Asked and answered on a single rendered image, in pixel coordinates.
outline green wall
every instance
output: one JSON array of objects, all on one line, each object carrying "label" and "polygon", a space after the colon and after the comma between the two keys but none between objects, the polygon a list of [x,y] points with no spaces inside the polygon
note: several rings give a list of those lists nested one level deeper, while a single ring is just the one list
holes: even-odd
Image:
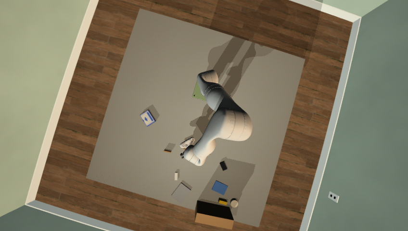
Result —
[{"label": "green wall", "polygon": [[89,0],[1,2],[0,216],[26,203],[88,4]]},{"label": "green wall", "polygon": [[100,231],[100,229],[22,206],[0,217],[2,231]]},{"label": "green wall", "polygon": [[326,5],[363,17],[388,0],[316,0]]},{"label": "green wall", "polygon": [[407,9],[388,0],[361,19],[309,231],[408,230]]}]

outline black object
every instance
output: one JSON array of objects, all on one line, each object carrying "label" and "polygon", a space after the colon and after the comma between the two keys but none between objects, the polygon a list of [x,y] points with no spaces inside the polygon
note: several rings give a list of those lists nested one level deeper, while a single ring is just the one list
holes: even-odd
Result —
[{"label": "black object", "polygon": [[221,165],[222,170],[227,170],[227,165],[225,164],[225,161],[219,163]]},{"label": "black object", "polygon": [[231,214],[231,209],[228,206],[216,205],[204,201],[197,201],[195,206],[195,213],[201,213],[213,217],[224,218],[228,220],[234,220]]}]

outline outlet socket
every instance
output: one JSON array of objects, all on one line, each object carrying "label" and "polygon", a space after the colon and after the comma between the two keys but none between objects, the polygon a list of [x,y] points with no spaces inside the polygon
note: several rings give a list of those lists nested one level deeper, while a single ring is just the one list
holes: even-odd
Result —
[{"label": "outlet socket", "polygon": [[336,202],[336,203],[339,202],[339,196],[336,195],[336,194],[334,194],[334,193],[332,193],[332,192],[329,192],[329,199],[331,199],[332,201],[334,201],[334,202]]}]

